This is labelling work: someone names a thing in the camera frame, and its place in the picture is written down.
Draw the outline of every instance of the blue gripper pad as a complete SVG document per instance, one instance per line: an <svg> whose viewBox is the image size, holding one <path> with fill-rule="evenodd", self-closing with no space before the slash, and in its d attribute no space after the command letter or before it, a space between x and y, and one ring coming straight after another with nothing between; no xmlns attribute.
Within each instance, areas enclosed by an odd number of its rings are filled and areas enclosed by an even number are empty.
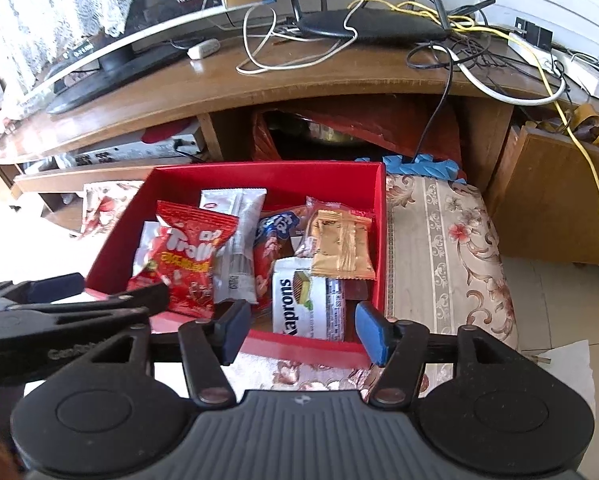
<svg viewBox="0 0 599 480"><path fill-rule="evenodd" d="M371 361L386 366L394 347L393 326L376 308L363 301L355 309L355 329Z"/></svg>
<svg viewBox="0 0 599 480"><path fill-rule="evenodd" d="M51 303L76 296L84 291L84 277L79 273L55 276L38 282L30 282L28 303Z"/></svg>
<svg viewBox="0 0 599 480"><path fill-rule="evenodd" d="M244 300L237 301L217 324L225 334L220 363L227 366L237 357L250 330L250 304Z"/></svg>

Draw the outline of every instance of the trolli candy bag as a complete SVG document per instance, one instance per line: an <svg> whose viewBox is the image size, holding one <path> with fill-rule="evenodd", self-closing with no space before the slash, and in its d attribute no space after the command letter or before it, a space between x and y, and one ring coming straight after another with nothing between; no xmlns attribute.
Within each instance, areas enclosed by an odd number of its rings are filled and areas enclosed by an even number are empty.
<svg viewBox="0 0 599 480"><path fill-rule="evenodd" d="M212 262L230 238L238 219L192 206L157 201L162 227L151 243L144 268L128 282L128 290L154 283L170 289L169 309L193 317L214 313Z"/></svg>

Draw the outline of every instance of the power strip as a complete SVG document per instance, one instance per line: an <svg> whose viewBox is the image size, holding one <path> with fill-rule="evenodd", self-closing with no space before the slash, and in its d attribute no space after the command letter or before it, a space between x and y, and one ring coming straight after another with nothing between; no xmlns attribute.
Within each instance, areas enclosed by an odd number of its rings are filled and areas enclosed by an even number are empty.
<svg viewBox="0 0 599 480"><path fill-rule="evenodd" d="M528 49L537 56L537 60L542 65L542 68L553 75L557 75L553 69L553 60L558 60L564 65L564 73L577 85L580 86L586 93L599 99L599 72L586 63L577 58L571 60L571 56L553 49L552 52L541 50L528 41L525 41L521 36L511 32L510 36L514 36L521 41ZM508 46L519 54L526 62L532 66L536 66L536 62L531 54L521 45L514 41L508 40Z"/></svg>
<svg viewBox="0 0 599 480"><path fill-rule="evenodd" d="M555 75L555 71L553 69L553 59L550 55L550 52L537 48L521 36L515 34L514 32L510 32L509 36L514 36L517 40L521 41L521 43L523 43L529 50L532 50L535 56L537 56L537 60L539 60L539 63L542 65L542 68L546 72L550 72L551 74ZM527 63L531 64L532 66L537 66L537 62L533 59L531 53L524 47L522 47L520 44L508 40L508 46L515 52L517 52L517 54L519 54Z"/></svg>

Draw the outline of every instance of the tile floor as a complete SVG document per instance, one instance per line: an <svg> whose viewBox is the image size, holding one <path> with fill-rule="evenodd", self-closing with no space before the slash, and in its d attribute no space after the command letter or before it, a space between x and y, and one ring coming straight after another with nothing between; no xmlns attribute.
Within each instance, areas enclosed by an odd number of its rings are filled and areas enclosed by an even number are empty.
<svg viewBox="0 0 599 480"><path fill-rule="evenodd" d="M599 480L599 267L504 258L519 331L531 353L588 340L595 381L596 425L580 471Z"/></svg>
<svg viewBox="0 0 599 480"><path fill-rule="evenodd" d="M0 203L0 281L41 279L67 272L86 273L97 254L97 241L76 240L41 219L41 200L20 198L15 213ZM596 388L595 436L581 472L599 480L599 269L505 258L518 320L522 351L540 353L588 340Z"/></svg>

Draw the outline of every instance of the red snack bag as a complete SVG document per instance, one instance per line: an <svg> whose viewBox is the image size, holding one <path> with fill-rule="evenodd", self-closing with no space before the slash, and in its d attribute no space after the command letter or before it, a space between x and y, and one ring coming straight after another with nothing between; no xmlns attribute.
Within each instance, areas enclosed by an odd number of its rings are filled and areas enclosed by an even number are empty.
<svg viewBox="0 0 599 480"><path fill-rule="evenodd" d="M273 264L280 258L293 255L290 239L307 221L305 206L265 213L260 218L252 250L259 309L270 306L272 301L270 280Z"/></svg>
<svg viewBox="0 0 599 480"><path fill-rule="evenodd" d="M166 283L170 310L210 319L214 313L212 262L234 234L239 219L161 200L157 201L157 218L166 229L153 241L148 263L130 279L128 290Z"/></svg>

